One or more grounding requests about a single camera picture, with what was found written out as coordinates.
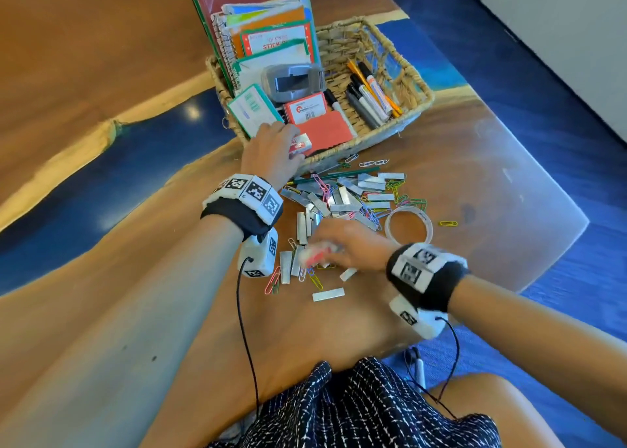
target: person's left arm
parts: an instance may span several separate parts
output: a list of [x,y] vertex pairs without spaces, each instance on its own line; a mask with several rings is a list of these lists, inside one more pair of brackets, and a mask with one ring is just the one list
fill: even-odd
[[[291,125],[262,125],[241,173],[280,189],[303,159],[288,158],[297,134]],[[243,235],[225,216],[200,220],[43,374],[0,424],[0,445],[139,445]]]

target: barcode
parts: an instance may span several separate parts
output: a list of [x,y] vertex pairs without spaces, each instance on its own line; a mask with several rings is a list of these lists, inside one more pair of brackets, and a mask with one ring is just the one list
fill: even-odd
[[256,102],[255,96],[252,93],[246,93],[244,100],[246,100],[246,103],[248,103],[251,110],[255,112],[259,111],[259,103]]

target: black wrist strap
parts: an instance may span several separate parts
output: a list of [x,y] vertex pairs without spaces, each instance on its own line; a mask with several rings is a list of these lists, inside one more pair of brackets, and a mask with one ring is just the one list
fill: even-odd
[[251,235],[265,235],[276,224],[279,217],[283,214],[283,206],[278,210],[275,216],[274,222],[267,225],[262,221],[257,213],[251,208],[247,207],[237,199],[224,199],[220,198],[211,203],[202,211],[200,218],[207,215],[223,215],[232,223],[237,225],[244,233],[244,239],[247,240]]
[[[393,269],[399,259],[404,258],[405,252],[414,244],[405,245],[392,254],[386,267],[388,280],[396,287],[410,304],[421,310],[448,312],[448,302],[455,287],[468,273],[468,269],[459,261],[446,261],[437,271],[429,273],[427,265],[422,265],[417,259],[406,260],[401,271],[401,277],[393,274]],[[445,253],[436,253],[435,247],[430,247],[431,256],[443,257]],[[419,277],[430,277],[424,292],[416,288]]]

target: wicker basket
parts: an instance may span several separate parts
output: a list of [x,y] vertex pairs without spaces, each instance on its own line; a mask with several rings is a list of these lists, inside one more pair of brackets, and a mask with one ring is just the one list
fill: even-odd
[[[340,159],[347,158],[355,152],[380,143],[391,135],[400,133],[405,126],[431,106],[434,100],[433,92],[427,87],[416,69],[396,52],[392,42],[365,17],[353,17],[333,22],[333,24],[318,27],[316,33],[320,59],[327,73],[327,87],[333,91],[341,104],[357,132],[357,137],[307,158],[298,170],[299,174],[322,171],[333,166]],[[377,129],[370,129],[366,125],[346,99],[345,91],[350,83],[347,63],[350,58],[355,61],[365,61],[368,64],[386,94],[394,97],[396,103],[403,109],[402,116],[391,119]],[[229,127],[246,146],[249,141],[248,136],[226,107],[226,104],[232,101],[233,96],[226,86],[217,59],[214,56],[209,58],[207,66],[213,75],[217,95],[226,112]]]

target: bare leg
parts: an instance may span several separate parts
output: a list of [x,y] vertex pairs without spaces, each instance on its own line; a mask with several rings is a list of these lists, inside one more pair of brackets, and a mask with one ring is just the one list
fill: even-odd
[[[438,385],[429,392],[437,397],[441,387]],[[429,397],[425,399],[451,418]],[[511,382],[498,375],[479,373],[456,377],[444,391],[442,403],[456,417],[469,413],[489,415],[497,424],[504,448],[564,448],[531,402]]]

